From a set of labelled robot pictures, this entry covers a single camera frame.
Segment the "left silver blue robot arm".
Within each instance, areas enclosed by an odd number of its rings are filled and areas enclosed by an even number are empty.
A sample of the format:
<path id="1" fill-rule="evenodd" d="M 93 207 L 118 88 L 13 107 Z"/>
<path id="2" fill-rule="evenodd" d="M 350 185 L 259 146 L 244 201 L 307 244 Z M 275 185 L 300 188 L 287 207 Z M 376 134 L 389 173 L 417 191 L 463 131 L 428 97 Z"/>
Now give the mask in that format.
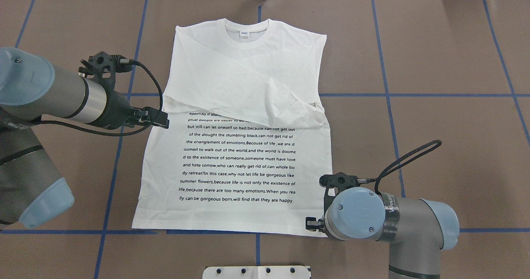
<path id="1" fill-rule="evenodd" d="M 61 125 L 102 136 L 130 136 L 149 127 L 167 129 L 158 108 L 133 107 L 115 91 L 116 75 L 141 62 L 103 51 L 81 61 L 77 73 L 15 47 L 0 50 L 1 229 L 21 223 L 28 229 L 72 207 L 66 179 L 34 133 L 38 125 Z"/>

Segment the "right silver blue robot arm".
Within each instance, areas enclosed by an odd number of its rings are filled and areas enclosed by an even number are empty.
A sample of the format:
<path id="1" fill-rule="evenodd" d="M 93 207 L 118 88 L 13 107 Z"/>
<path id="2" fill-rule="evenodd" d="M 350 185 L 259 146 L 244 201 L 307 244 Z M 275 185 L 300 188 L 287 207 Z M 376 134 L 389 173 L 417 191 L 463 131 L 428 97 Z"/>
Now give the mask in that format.
<path id="1" fill-rule="evenodd" d="M 370 239 L 389 244 L 390 279 L 439 279 L 441 253 L 458 243 L 458 216 L 449 205 L 426 199 L 376 194 L 352 187 L 326 195 L 321 218 L 307 217 L 306 229 L 333 240 Z"/>

